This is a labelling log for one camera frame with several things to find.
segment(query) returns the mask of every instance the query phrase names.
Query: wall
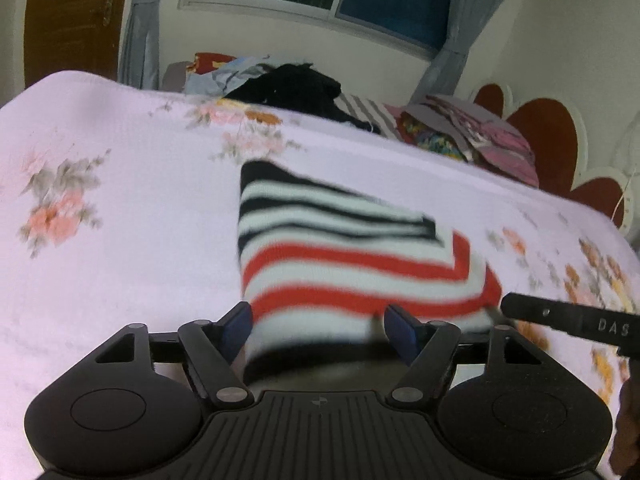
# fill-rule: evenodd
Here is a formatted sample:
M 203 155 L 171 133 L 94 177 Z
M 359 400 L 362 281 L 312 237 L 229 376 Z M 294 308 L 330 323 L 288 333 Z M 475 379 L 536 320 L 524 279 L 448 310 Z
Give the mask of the wall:
M 24 11 L 27 0 L 0 0 L 0 107 L 24 89 Z
M 509 37 L 522 0 L 505 0 L 469 57 L 461 92 L 488 77 Z M 356 34 L 309 23 L 211 10 L 178 9 L 178 0 L 160 2 L 160 65 L 193 58 L 197 51 L 236 56 L 279 54 L 312 61 L 341 82 L 344 91 L 403 105 L 428 61 Z
M 524 0 L 493 78 L 516 101 L 551 94 L 574 104 L 587 127 L 589 168 L 640 168 L 640 139 L 629 164 L 618 143 L 640 108 L 640 0 Z

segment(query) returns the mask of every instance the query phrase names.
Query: door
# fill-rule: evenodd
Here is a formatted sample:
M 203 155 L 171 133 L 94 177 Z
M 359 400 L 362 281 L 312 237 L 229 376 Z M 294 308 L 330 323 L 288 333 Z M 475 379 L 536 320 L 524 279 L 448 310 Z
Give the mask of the door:
M 124 0 L 27 0 L 26 85 L 60 70 L 115 80 L 123 7 Z

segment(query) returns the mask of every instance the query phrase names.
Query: white bed sheet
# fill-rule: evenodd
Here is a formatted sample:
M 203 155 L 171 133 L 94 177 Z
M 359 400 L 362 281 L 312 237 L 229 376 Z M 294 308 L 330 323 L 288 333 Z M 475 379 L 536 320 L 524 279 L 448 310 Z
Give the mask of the white bed sheet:
M 615 309 L 640 298 L 640 263 L 599 213 L 348 126 L 265 110 L 282 120 L 270 125 L 273 116 L 255 110 L 75 72 L 46 78 L 0 110 L 0 479 L 41 472 L 22 428 L 27 405 L 108 336 L 131 322 L 161 332 L 218 319 L 241 299 L 236 228 L 246 158 L 268 156 L 452 225 L 487 257 L 504 292 L 574 294 Z M 40 171 L 55 176 L 66 160 L 96 157 L 58 187 Z M 42 200 L 23 192 L 34 174 Z M 38 234 L 48 243 L 32 258 Z M 609 286 L 588 263 L 593 250 L 619 267 Z M 615 415 L 624 370 L 612 350 L 549 330 L 542 337 L 557 360 L 608 394 Z M 609 379 L 594 352 L 612 368 Z M 612 477 L 606 461 L 601 470 Z

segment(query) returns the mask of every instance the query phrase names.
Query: multicolored cloth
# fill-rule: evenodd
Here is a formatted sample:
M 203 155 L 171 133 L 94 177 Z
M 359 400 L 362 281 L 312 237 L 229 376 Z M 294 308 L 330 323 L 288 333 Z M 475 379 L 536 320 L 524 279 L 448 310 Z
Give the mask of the multicolored cloth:
M 249 360 L 267 350 L 384 340 L 389 304 L 480 332 L 492 324 L 484 308 L 501 297 L 494 272 L 459 232 L 270 162 L 242 167 L 238 250 L 254 311 Z

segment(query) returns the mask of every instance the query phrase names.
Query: folded blanket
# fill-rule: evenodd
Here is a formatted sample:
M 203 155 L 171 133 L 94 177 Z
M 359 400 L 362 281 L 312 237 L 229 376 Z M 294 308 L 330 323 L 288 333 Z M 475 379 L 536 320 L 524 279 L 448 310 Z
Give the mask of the folded blanket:
M 292 348 L 296 367 L 389 357 L 380 320 L 392 303 L 486 330 L 484 307 L 501 295 L 459 232 L 269 162 L 242 167 L 238 249 L 255 322 L 248 382 L 292 364 L 284 362 Z

